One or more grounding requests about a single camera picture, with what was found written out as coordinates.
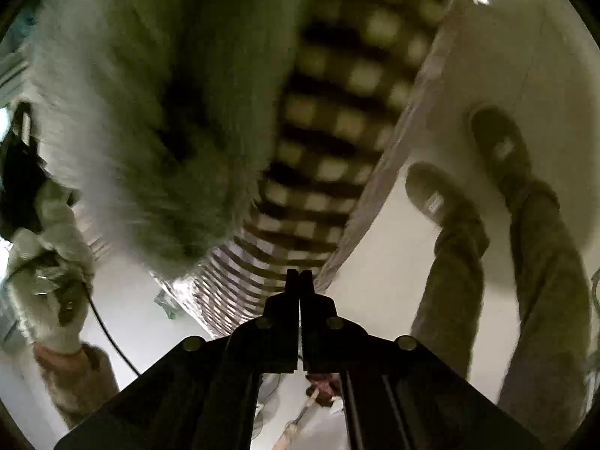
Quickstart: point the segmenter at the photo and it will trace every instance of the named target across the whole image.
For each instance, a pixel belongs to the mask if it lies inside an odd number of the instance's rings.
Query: metal screw
[[[202,347],[204,339],[201,336],[192,335],[188,336],[181,342],[181,346],[185,351],[196,351]]]
[[[268,330],[273,326],[273,323],[266,316],[259,316],[256,318],[256,326],[259,328],[259,330]]]
[[[396,343],[398,344],[398,347],[401,348],[401,350],[406,351],[415,350],[415,348],[418,345],[416,340],[410,335],[399,336],[396,339]]]
[[[339,330],[344,327],[344,320],[339,316],[332,316],[327,318],[327,326],[331,330]]]

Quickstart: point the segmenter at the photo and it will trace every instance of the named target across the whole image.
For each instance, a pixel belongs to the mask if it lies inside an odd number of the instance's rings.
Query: gray pants
[[[521,330],[498,406],[548,448],[560,448],[577,429],[586,394],[587,281],[546,184],[530,184],[511,210]],[[459,217],[442,230],[412,326],[416,339],[465,378],[484,292],[484,252],[475,241],[482,235],[476,217]]]

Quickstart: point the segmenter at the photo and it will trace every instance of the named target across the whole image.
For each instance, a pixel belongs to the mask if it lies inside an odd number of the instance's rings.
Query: white glove
[[[7,284],[26,338],[52,351],[76,353],[88,313],[85,288],[91,288],[94,257],[67,198],[68,190],[52,180],[42,186],[36,198],[42,232],[22,228],[14,235]],[[50,264],[43,262],[49,258]]]

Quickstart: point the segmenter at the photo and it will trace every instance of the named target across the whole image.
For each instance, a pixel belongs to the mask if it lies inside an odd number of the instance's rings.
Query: brown and white checkered fabric
[[[259,315],[288,268],[317,275],[335,252],[445,8],[446,0],[313,1],[260,201],[194,272],[196,311],[217,335]]]

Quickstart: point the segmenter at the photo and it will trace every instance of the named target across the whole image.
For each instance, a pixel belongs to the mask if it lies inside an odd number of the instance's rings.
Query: foot
[[[421,213],[441,227],[457,218],[479,221],[475,205],[434,165],[417,162],[409,167],[406,194]]]
[[[488,175],[506,203],[511,203],[533,179],[529,152],[519,127],[501,109],[486,105],[471,113],[469,129]]]

